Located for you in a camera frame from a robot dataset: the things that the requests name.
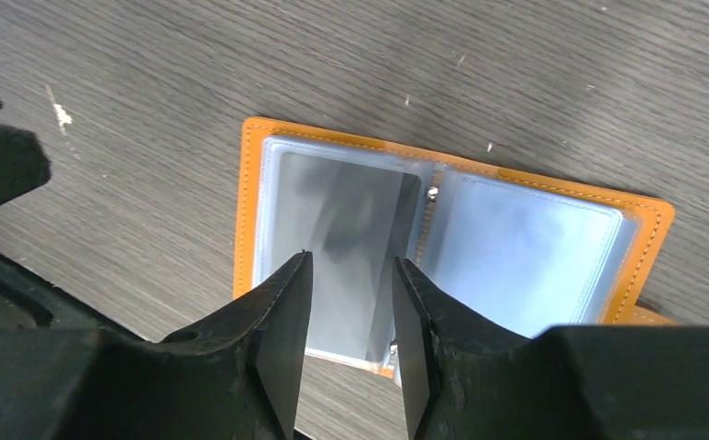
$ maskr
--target orange leather card holder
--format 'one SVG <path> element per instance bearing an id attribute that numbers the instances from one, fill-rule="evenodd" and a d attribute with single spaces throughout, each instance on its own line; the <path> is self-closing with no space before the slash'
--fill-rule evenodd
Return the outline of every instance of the orange leather card holder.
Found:
<path id="1" fill-rule="evenodd" d="M 251 117 L 243 125 L 238 211 L 236 217 L 234 296 L 248 292 L 254 264 L 255 232 L 260 195 L 262 142 L 268 136 L 305 138 L 352 149 L 367 149 L 448 164 L 459 171 L 535 188 L 550 193 L 615 207 L 640 223 L 619 276 L 607 299 L 600 324 L 663 325 L 670 320 L 636 306 L 646 277 L 675 217 L 669 203 L 628 192 L 594 187 L 518 170 L 463 159 L 445 153 L 409 147 L 385 140 L 356 136 L 314 126 L 304 126 L 262 117 Z"/>

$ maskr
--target open wallet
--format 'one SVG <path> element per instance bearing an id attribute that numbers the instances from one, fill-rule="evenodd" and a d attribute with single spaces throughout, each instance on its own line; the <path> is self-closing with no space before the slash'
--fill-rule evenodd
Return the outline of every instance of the open wallet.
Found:
<path id="1" fill-rule="evenodd" d="M 636 301 L 674 216 L 633 193 L 252 117 L 233 292 L 313 252 L 306 354 L 393 377 L 394 258 L 528 338 L 554 325 L 669 324 Z"/>

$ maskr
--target white debris speck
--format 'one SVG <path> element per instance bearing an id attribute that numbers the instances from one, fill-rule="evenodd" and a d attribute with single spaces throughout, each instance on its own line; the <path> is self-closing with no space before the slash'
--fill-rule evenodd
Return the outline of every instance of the white debris speck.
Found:
<path id="1" fill-rule="evenodd" d="M 468 54 L 465 53 L 464 55 L 462 55 L 462 57 L 460 58 L 460 60 L 457 61 L 457 69 L 462 65 L 463 62 L 465 62 L 465 58 L 466 58 L 467 56 L 468 56 Z"/>
<path id="2" fill-rule="evenodd" d="M 49 96 L 51 106 L 54 108 L 54 114 L 57 116 L 57 125 L 60 126 L 60 132 L 63 136 L 68 136 L 65 134 L 65 126 L 72 124 L 73 118 L 62 108 L 62 105 L 57 104 L 54 99 L 54 93 L 51 92 L 51 87 L 48 85 L 46 86 L 46 94 Z"/>

